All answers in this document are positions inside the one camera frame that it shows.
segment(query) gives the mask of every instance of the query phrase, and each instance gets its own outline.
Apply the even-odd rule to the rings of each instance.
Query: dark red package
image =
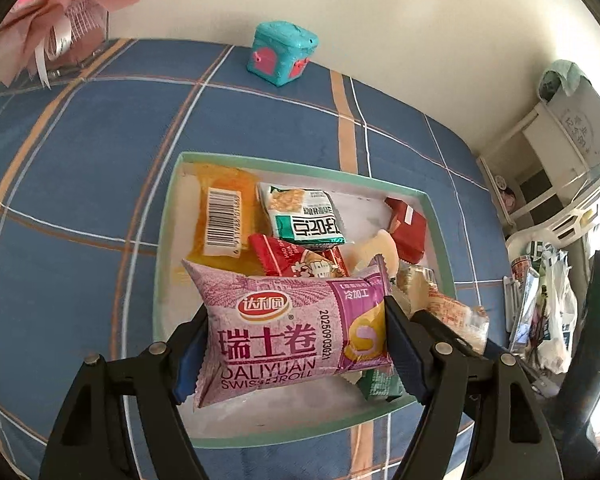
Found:
[[[398,257],[410,264],[419,263],[424,256],[427,219],[402,200],[385,198],[384,203],[393,211],[387,231],[394,239]]]
[[[267,276],[295,278],[343,278],[348,276],[338,248],[325,253],[314,253],[304,247],[263,234],[249,236],[249,243],[256,253]]]

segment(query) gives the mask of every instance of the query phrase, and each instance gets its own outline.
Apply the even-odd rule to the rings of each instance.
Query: pink toy door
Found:
[[[291,72],[289,72],[289,79],[292,79],[296,76],[299,76],[302,72],[304,72],[304,67],[309,64],[309,58],[305,57],[304,59],[298,59],[294,65],[291,67]]]
[[[275,51],[268,46],[263,46],[256,50],[253,54],[253,67],[263,74],[273,75],[273,71],[278,62],[278,56]]]

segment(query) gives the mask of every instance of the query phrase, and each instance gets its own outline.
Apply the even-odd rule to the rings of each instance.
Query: yellow snack package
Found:
[[[187,260],[216,269],[262,276],[249,236],[267,233],[254,174],[238,168],[194,163],[200,181],[200,212]]]

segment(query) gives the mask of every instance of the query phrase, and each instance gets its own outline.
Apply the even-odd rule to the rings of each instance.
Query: teal toy house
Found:
[[[264,22],[256,28],[247,70],[282,86],[302,75],[318,37],[289,22]]]

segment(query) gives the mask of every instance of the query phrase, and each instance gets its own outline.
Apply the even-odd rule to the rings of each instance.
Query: pink wrapping paper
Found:
[[[32,59],[34,50],[51,28],[64,15],[73,0],[19,0],[0,24],[0,81],[8,86]],[[109,12],[136,3],[138,0],[95,0]],[[79,61],[88,56],[102,41],[100,34],[88,34],[72,44],[69,52],[58,61]]]

